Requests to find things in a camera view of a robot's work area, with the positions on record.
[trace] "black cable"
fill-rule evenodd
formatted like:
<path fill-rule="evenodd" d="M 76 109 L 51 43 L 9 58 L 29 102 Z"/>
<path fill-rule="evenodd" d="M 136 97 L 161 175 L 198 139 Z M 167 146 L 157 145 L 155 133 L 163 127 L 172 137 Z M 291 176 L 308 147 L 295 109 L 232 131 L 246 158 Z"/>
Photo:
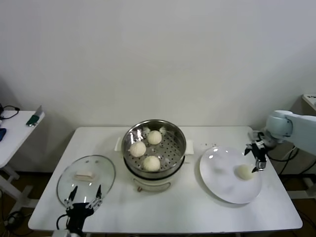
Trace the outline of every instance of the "black cable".
<path fill-rule="evenodd" d="M 283 169 L 281 170 L 281 172 L 279 173 L 279 175 L 281 175 L 283 173 L 283 171 L 285 170 L 285 168 L 287 167 L 288 163 L 290 162 L 290 158 L 291 158 L 291 155 L 292 155 L 292 152 L 294 151 L 293 149 L 295 148 L 295 146 L 293 146 L 290 154 L 288 155 L 288 158 L 287 158 L 287 162 L 285 163 Z"/>
<path fill-rule="evenodd" d="M 301 214 L 301 217 L 304 220 L 306 220 L 316 230 L 316 224 L 314 223 L 314 221 L 312 221 L 312 219 L 308 215 L 306 215 L 304 212 L 302 212 L 302 211 L 300 211 L 298 209 L 297 209 L 297 211 Z"/>
<path fill-rule="evenodd" d="M 61 215 L 60 217 L 58 217 L 58 219 L 57 219 L 57 221 L 56 221 L 56 227 L 57 227 L 58 230 L 59 230 L 58 222 L 59 222 L 59 220 L 60 220 L 61 218 L 65 217 L 65 216 L 67 216 L 67 214 L 63 214 L 63 215 Z"/>
<path fill-rule="evenodd" d="M 16 116 L 19 113 L 19 111 L 20 111 L 20 108 L 12 106 L 12 105 L 6 105 L 6 106 L 3 107 L 3 109 L 5 109 L 7 107 L 14 108 L 16 113 L 14 115 L 10 116 L 10 117 L 7 117 L 7 118 L 1 116 L 0 119 L 2 119 L 2 120 L 12 118 L 12 117 Z"/>
<path fill-rule="evenodd" d="M 309 171 L 311 168 L 313 168 L 313 166 L 316 164 L 316 160 L 314 161 L 314 163 L 310 166 L 310 167 L 308 167 L 307 169 L 305 169 L 305 170 L 303 170 L 301 173 L 299 173 L 299 174 L 303 174 L 303 173 L 305 173 L 306 171 Z"/>
<path fill-rule="evenodd" d="M 4 228 L 7 231 L 9 231 L 11 234 L 13 234 L 15 236 L 18 236 L 18 237 L 28 236 L 29 234 L 33 233 L 34 231 L 30 231 L 30 232 L 28 232 L 26 234 L 21 234 L 20 235 L 20 234 L 15 233 L 10 227 L 8 227 L 8 225 L 5 224 L 5 221 L 9 220 L 10 218 L 16 219 L 16 217 L 14 215 L 17 214 L 17 213 L 20 214 L 23 219 L 25 218 L 25 216 L 24 216 L 24 214 L 21 211 L 15 211 L 15 212 L 10 213 L 7 216 L 7 218 L 5 219 L 4 218 L 4 213 L 3 213 L 4 212 L 4 210 L 3 210 L 4 209 L 4 195 L 3 195 L 3 191 L 2 190 L 0 190 L 0 192 L 1 192 L 1 217 L 2 217 L 3 224 L 4 224 Z"/>
<path fill-rule="evenodd" d="M 296 152 L 295 152 L 295 154 L 294 154 L 292 157 L 288 158 L 288 159 L 274 159 L 274 158 L 272 158 L 269 154 L 267 154 L 267 157 L 268 157 L 270 160 L 274 160 L 274 161 L 278 161 L 278 162 L 287 162 L 287 161 L 293 160 L 293 159 L 297 156 L 297 154 L 299 153 L 299 151 L 300 151 L 300 149 L 297 149 Z"/>
<path fill-rule="evenodd" d="M 295 232 L 294 232 L 294 231 L 291 231 L 291 233 L 292 233 L 295 237 L 298 237 L 298 235 L 297 235 L 297 234 L 295 234 Z"/>

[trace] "floor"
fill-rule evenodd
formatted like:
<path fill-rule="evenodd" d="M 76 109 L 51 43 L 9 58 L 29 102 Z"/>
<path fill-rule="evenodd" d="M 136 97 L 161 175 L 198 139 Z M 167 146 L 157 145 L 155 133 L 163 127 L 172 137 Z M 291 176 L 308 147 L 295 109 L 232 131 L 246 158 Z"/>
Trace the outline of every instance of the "floor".
<path fill-rule="evenodd" d="M 42 192 L 44 191 L 46 184 L 50 179 L 51 174 L 34 174 L 34 173 L 21 173 L 19 180 L 12 181 L 12 184 L 19 190 L 23 190 L 26 185 L 33 185 L 34 188 L 30 193 L 30 198 L 39 199 Z M 289 179 L 289 178 L 281 178 L 285 188 L 289 191 L 291 190 L 304 190 L 306 189 L 305 184 L 301 179 Z M 8 195 L 4 194 L 3 199 L 4 207 L 3 207 L 3 214 L 6 217 L 9 214 L 9 211 L 14 205 L 14 200 L 9 197 Z M 314 223 L 316 223 L 316 201 L 313 199 L 305 199 L 305 200 L 294 200 L 294 205 L 298 210 L 306 214 Z M 32 213 L 32 209 L 23 208 L 22 212 L 24 215 L 30 215 Z M 15 230 L 15 233 L 18 235 L 24 235 L 29 233 L 31 230 L 28 228 L 27 222 L 29 217 L 25 219 L 22 226 Z M 299 230 L 295 231 L 282 231 L 282 232 L 274 232 L 270 235 L 270 237 L 316 237 L 316 229 L 314 229 L 308 221 L 303 219 L 303 227 Z M 0 237 L 13 237 L 14 234 L 8 233 L 5 231 L 3 226 L 3 221 L 0 222 Z M 50 232 L 32 232 L 28 237 L 45 237 L 51 236 L 52 233 Z M 186 237 L 188 235 L 177 235 L 179 237 Z M 190 235 L 190 237 L 212 237 L 212 236 L 223 236 L 223 237 L 234 237 L 233 234 L 223 234 L 223 235 Z M 243 234 L 242 237 L 247 236 L 261 236 L 261 234 Z M 114 235 L 114 234 L 107 234 L 107 235 L 92 235 L 92 237 L 128 237 L 128 235 Z"/>

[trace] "stainless steel steamer basket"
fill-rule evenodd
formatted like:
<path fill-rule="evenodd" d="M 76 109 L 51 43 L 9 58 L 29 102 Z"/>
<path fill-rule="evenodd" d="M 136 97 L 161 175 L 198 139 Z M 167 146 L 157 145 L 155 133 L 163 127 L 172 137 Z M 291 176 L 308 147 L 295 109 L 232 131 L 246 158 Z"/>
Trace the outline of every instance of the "stainless steel steamer basket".
<path fill-rule="evenodd" d="M 147 135 L 149 131 L 157 130 L 162 134 L 162 141 L 157 145 L 149 144 Z M 143 156 L 136 158 L 130 152 L 130 146 L 137 141 L 146 145 Z M 177 172 L 184 162 L 186 139 L 183 132 L 174 124 L 151 119 L 143 121 L 125 134 L 122 140 L 122 153 L 127 168 L 136 176 L 147 180 L 164 179 Z M 160 170 L 148 172 L 143 167 L 143 161 L 147 156 L 156 156 L 160 159 Z"/>

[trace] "white wall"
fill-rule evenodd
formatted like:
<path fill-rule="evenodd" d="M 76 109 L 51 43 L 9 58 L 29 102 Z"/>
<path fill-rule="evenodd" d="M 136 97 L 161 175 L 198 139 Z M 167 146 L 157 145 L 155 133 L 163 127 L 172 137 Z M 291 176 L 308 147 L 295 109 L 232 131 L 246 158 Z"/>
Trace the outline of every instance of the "white wall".
<path fill-rule="evenodd" d="M 53 170 L 84 125 L 262 125 L 316 91 L 315 9 L 314 0 L 1 0 L 0 101 L 47 114 L 15 167 Z"/>

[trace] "white plate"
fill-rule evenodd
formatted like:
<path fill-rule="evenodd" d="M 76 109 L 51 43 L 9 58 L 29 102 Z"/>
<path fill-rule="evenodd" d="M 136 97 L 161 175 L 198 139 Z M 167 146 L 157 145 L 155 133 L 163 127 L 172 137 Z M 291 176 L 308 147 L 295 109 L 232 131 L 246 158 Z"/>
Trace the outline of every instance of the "white plate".
<path fill-rule="evenodd" d="M 241 164 L 254 167 L 255 160 L 246 158 L 241 151 L 231 147 L 216 147 L 207 150 L 199 164 L 206 186 L 219 198 L 231 203 L 249 203 L 261 191 L 262 180 L 259 172 L 250 180 L 235 175 Z"/>

